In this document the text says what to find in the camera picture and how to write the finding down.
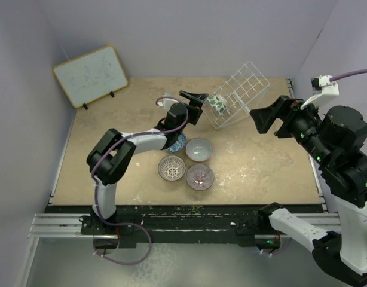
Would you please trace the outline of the green leaf pattern bowl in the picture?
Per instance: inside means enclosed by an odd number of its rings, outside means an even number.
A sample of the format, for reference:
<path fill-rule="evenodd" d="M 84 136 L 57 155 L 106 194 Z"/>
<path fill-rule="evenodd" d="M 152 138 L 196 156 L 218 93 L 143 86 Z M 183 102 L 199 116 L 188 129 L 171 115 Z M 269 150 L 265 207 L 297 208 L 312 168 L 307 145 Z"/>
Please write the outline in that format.
<path fill-rule="evenodd" d="M 227 101 L 221 95 L 213 94 L 207 98 L 207 102 L 219 115 L 225 114 Z"/>

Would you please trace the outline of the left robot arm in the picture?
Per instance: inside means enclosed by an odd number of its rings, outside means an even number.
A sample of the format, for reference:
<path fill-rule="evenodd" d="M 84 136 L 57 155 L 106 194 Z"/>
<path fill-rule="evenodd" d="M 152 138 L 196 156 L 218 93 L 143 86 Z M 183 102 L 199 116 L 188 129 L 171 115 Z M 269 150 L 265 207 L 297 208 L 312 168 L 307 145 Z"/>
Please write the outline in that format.
<path fill-rule="evenodd" d="M 113 232 L 117 208 L 115 195 L 117 182 L 124 176 L 133 156 L 155 150 L 166 150 L 177 142 L 187 124 L 197 124 L 203 113 L 207 93 L 196 94 L 180 91 L 185 103 L 165 94 L 155 104 L 167 114 L 155 127 L 136 133 L 121 133 L 109 129 L 87 157 L 87 164 L 94 181 L 93 213 L 97 216 L 94 227 L 101 234 Z"/>

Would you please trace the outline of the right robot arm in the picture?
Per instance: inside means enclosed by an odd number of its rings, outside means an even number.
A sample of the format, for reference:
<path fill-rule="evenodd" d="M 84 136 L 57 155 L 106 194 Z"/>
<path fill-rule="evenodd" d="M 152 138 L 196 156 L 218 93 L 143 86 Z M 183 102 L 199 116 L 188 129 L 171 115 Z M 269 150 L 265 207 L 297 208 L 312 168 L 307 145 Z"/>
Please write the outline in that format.
<path fill-rule="evenodd" d="M 258 133 L 276 120 L 278 138 L 294 138 L 317 162 L 330 188 L 340 220 L 340 232 L 316 227 L 272 203 L 258 214 L 265 234 L 282 232 L 307 248 L 319 268 L 350 286 L 367 285 L 367 138 L 363 115 L 347 106 L 334 106 L 324 117 L 301 99 L 280 96 L 273 104 L 250 112 Z"/>

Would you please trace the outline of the grey dotted red-rim bowl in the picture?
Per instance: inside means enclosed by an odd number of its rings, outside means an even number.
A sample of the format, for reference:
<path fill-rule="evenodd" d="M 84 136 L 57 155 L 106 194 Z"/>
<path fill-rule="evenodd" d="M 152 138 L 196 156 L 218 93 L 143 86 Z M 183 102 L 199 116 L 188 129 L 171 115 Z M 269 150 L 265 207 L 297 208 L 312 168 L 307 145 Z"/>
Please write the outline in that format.
<path fill-rule="evenodd" d="M 186 144 L 185 153 L 192 161 L 204 162 L 212 156 L 213 147 L 205 138 L 193 138 Z"/>

